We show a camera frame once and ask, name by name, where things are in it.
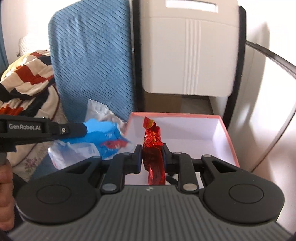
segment blue textured fabric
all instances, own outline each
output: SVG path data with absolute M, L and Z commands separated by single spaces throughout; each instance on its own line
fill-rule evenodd
M 84 121 L 88 98 L 127 121 L 134 111 L 128 0 L 83 0 L 54 14 L 49 44 L 62 106 Z

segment clear plastic bag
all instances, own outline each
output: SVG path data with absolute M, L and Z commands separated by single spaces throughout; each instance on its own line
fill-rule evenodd
M 93 156 L 111 159 L 123 152 L 133 152 L 136 146 L 122 137 L 126 123 L 109 108 L 89 100 L 85 118 L 88 133 L 85 137 L 56 140 L 48 149 L 57 169 L 63 169 Z

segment screw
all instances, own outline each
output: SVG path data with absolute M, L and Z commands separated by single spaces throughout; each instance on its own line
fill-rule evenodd
M 116 190 L 117 186 L 113 183 L 106 183 L 102 186 L 105 191 L 114 191 Z
M 193 183 L 186 183 L 183 185 L 185 191 L 195 191 L 197 188 L 198 186 Z

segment floral embroidery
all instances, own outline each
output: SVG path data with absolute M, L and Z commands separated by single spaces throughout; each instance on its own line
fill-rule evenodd
M 29 159 L 26 158 L 25 160 L 25 169 L 27 173 L 31 173 L 32 171 L 34 171 L 37 167 L 37 158 L 33 158 L 33 159 Z

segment wrapped candy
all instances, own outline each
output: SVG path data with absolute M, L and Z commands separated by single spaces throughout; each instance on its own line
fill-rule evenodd
M 165 185 L 165 169 L 161 149 L 163 143 L 160 138 L 160 128 L 155 122 L 145 117 L 143 126 L 145 137 L 143 143 L 143 163 L 149 172 L 149 185 Z

